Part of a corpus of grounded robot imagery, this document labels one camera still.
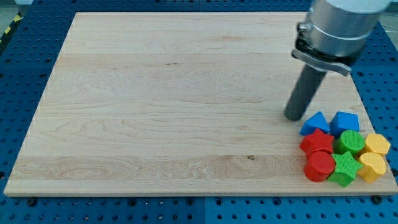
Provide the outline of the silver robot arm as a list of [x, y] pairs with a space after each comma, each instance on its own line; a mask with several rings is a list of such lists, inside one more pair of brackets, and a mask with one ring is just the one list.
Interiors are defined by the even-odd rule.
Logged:
[[390, 0], [313, 0], [297, 24], [292, 56], [305, 75], [332, 71], [347, 76]]

